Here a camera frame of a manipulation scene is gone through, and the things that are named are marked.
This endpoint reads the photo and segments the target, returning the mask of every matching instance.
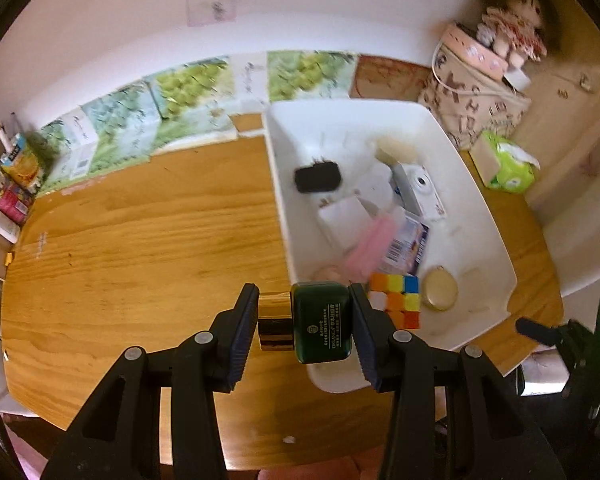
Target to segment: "white tray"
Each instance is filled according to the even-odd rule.
[[[304,100],[273,104],[266,115],[269,160],[283,224],[286,259],[293,282],[308,280],[342,258],[318,225],[318,200],[299,194],[294,170],[314,160],[334,160],[343,186],[368,171],[374,139],[391,135],[414,146],[438,190],[448,217],[430,222],[429,240],[418,275],[442,265],[458,280],[459,297],[447,312],[422,308],[421,329],[430,346],[453,350],[509,316],[507,303],[516,274],[480,190],[436,120],[416,103],[374,100]],[[322,390],[347,392],[367,386],[357,354],[340,362],[308,366]]]

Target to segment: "brown paper bag with letters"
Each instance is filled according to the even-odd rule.
[[[456,150],[468,150],[485,128],[511,136],[531,99],[468,66],[444,45],[435,64],[445,85],[431,74],[418,102],[431,111]]]

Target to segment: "wooden desk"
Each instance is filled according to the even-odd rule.
[[[518,275],[510,310],[559,322],[558,283],[540,227],[523,198],[485,194]],[[70,194],[44,197],[4,284],[10,392],[66,428],[126,347],[178,345],[233,306],[244,282],[262,292],[289,286],[261,137],[155,156]],[[503,372],[534,347],[515,334],[513,320],[477,343]],[[169,392],[160,430],[165,463]],[[292,352],[261,352],[257,342],[234,393],[216,394],[225,457],[238,469],[377,446],[390,404],[391,396],[369,388],[322,392]],[[283,443],[285,436],[296,443]]]

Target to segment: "pink package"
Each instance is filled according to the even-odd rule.
[[[345,275],[353,283],[366,283],[380,265],[397,232],[398,224],[391,215],[377,216],[342,264]]]

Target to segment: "beige oval object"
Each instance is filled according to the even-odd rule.
[[[422,280],[421,297],[433,310],[449,310],[458,299],[458,283],[445,267],[436,267]]]

